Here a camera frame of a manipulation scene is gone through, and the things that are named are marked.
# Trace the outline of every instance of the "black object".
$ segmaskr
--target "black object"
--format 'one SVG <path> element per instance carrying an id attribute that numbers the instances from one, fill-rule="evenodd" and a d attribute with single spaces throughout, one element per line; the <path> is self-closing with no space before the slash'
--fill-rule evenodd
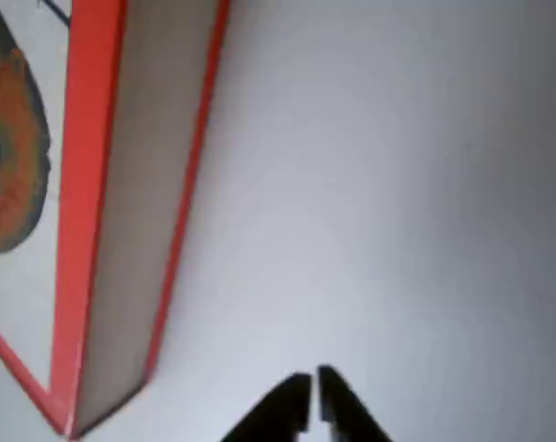
<path id="1" fill-rule="evenodd" d="M 321 420 L 331 424 L 333 441 L 392 442 L 340 374 L 319 367 Z"/>
<path id="2" fill-rule="evenodd" d="M 311 376 L 296 373 L 273 388 L 222 442 L 296 440 L 307 430 Z"/>
<path id="3" fill-rule="evenodd" d="M 311 376 L 296 373 L 278 384 L 222 442 L 293 442 L 307 431 Z M 392 442 L 331 366 L 319 367 L 321 420 L 332 442 Z"/>
<path id="4" fill-rule="evenodd" d="M 41 0 L 54 14 L 55 16 L 57 16 L 57 18 L 59 18 L 61 20 L 61 22 L 67 27 L 69 28 L 69 25 L 71 23 L 71 18 L 68 17 L 64 11 L 58 6 L 56 5 L 53 0 Z"/>

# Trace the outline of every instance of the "red picture frame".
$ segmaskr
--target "red picture frame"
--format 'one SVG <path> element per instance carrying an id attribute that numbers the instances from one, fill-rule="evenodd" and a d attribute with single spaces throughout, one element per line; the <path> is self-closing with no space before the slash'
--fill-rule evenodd
<path id="1" fill-rule="evenodd" d="M 218 0 L 174 237 L 154 320 L 144 384 L 153 374 L 203 144 L 230 0 Z M 126 0 L 74 0 L 65 93 L 64 151 L 49 388 L 0 335 L 0 357 L 53 429 L 74 435 L 96 265 Z"/>

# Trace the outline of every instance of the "orange artwork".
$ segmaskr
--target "orange artwork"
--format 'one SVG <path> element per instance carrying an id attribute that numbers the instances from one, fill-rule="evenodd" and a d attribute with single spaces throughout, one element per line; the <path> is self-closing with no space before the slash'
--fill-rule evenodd
<path id="1" fill-rule="evenodd" d="M 0 252 L 14 249 L 39 222 L 49 144 L 39 90 L 0 14 Z"/>

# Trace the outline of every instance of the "white wall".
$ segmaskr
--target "white wall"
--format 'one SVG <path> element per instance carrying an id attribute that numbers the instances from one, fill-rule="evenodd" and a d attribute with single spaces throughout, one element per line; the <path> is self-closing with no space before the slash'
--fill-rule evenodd
<path id="1" fill-rule="evenodd" d="M 397 441 L 556 441 L 556 0 L 237 0 L 169 319 L 87 440 L 332 363 Z"/>

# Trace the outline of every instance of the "painting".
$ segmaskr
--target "painting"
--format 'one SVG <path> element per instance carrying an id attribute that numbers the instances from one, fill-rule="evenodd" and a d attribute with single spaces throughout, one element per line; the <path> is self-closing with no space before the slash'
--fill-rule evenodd
<path id="1" fill-rule="evenodd" d="M 0 0 L 0 335 L 47 386 L 71 0 Z"/>
<path id="2" fill-rule="evenodd" d="M 59 6 L 44 4 L 69 26 Z M 0 253 L 25 241 L 41 219 L 51 144 L 39 87 L 0 12 Z"/>

